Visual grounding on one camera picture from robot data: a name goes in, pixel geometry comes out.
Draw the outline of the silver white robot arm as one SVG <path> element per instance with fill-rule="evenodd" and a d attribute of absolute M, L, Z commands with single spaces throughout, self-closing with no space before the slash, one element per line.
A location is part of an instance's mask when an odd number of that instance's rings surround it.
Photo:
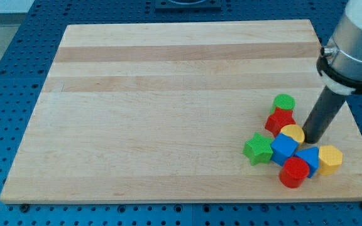
<path fill-rule="evenodd" d="M 338 95 L 362 95 L 362 0 L 349 0 L 317 69 L 326 87 Z"/>

